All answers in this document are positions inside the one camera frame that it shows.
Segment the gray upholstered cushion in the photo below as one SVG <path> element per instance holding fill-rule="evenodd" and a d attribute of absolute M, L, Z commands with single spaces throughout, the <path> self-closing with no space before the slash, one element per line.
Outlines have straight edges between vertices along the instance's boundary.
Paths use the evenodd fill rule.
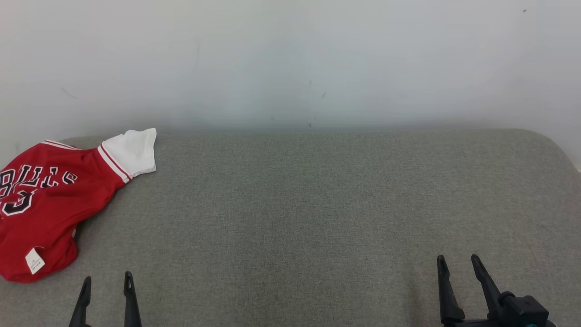
<path fill-rule="evenodd" d="M 96 147 L 104 137 L 68 143 Z M 524 130 L 160 135 L 157 172 L 80 226 L 79 255 L 32 285 L 0 280 L 0 326 L 438 326 L 436 257 L 483 318 L 470 263 L 581 321 L 581 180 Z"/>

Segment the basketball jersey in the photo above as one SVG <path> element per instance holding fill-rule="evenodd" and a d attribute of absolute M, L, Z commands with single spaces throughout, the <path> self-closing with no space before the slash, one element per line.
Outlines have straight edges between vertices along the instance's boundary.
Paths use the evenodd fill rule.
<path fill-rule="evenodd" d="M 77 224 L 134 177 L 154 172 L 156 130 L 130 130 L 98 148 L 41 142 L 0 172 L 0 275 L 34 282 L 77 257 Z"/>

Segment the jersey lettering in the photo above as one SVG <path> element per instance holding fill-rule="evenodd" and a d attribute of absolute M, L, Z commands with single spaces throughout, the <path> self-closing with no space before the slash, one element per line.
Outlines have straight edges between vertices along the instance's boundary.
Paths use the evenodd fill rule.
<path fill-rule="evenodd" d="M 51 177 L 56 175 L 56 173 L 58 173 L 58 171 L 59 171 L 59 169 L 57 167 L 51 167 L 51 174 L 44 178 L 44 180 L 40 184 L 40 187 L 42 189 L 44 189 L 46 187 L 57 186 L 59 184 L 59 182 L 57 182 L 57 181 L 51 182 Z"/>
<path fill-rule="evenodd" d="M 43 168 L 40 166 L 36 166 L 34 168 L 34 173 L 32 179 L 27 179 L 29 171 L 32 169 L 30 165 L 22 165 L 20 168 L 20 173 L 18 174 L 18 179 L 15 181 L 16 171 L 14 169 L 8 169 L 0 173 L 0 199 L 9 196 L 11 193 L 16 192 L 17 189 L 20 189 L 19 186 L 31 186 L 31 187 L 38 187 L 38 182 L 42 180 L 40 183 L 40 188 L 44 189 L 47 187 L 53 187 L 59 185 L 59 182 L 56 181 L 57 174 L 59 172 L 58 167 L 50 167 L 49 175 L 45 176 L 44 178 L 41 177 L 41 173 Z M 63 183 L 65 184 L 74 184 L 77 180 L 77 175 L 71 172 L 65 172 L 62 176 Z M 20 189 L 16 192 L 20 197 L 16 202 L 0 202 L 1 211 L 7 215 L 16 215 L 21 214 L 24 211 L 28 210 L 33 204 L 33 195 L 38 189 L 34 189 L 33 191 L 27 191 Z"/>
<path fill-rule="evenodd" d="M 22 165 L 22 167 L 20 168 L 20 175 L 18 175 L 18 180 L 16 181 L 16 184 L 22 183 L 24 181 L 26 175 L 28 175 L 28 172 L 30 171 L 30 168 L 32 167 L 28 165 Z"/>
<path fill-rule="evenodd" d="M 71 172 L 65 172 L 63 175 L 63 183 L 64 184 L 73 184 L 74 181 L 77 180 L 77 175 Z"/>
<path fill-rule="evenodd" d="M 6 216 L 12 216 L 23 213 L 24 211 L 26 211 L 26 209 L 32 206 L 34 192 L 36 192 L 36 190 L 32 192 L 19 191 L 18 195 L 22 197 L 19 198 L 17 202 L 4 203 L 4 205 L 2 206 L 2 212 Z"/>
<path fill-rule="evenodd" d="M 26 182 L 23 182 L 20 185 L 37 187 L 38 186 L 38 177 L 40 176 L 41 172 L 42 172 L 42 167 L 35 167 L 33 178 L 31 180 L 27 180 Z"/>
<path fill-rule="evenodd" d="M 5 198 L 10 194 L 14 173 L 14 169 L 8 169 L 0 173 L 0 198 Z"/>

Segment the clothing tag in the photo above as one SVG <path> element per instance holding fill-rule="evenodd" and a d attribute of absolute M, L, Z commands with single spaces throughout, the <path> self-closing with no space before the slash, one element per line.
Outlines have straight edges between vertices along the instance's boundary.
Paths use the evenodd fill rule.
<path fill-rule="evenodd" d="M 26 255 L 26 263 L 33 275 L 44 266 L 44 260 L 36 253 L 34 248 Z"/>

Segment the white wall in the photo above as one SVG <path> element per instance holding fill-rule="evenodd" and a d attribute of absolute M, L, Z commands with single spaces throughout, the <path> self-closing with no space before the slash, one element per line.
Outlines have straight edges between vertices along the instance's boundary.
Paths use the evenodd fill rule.
<path fill-rule="evenodd" d="M 580 17 L 578 0 L 3 0 L 0 164 L 151 126 L 445 126 L 535 130 L 581 165 Z"/>

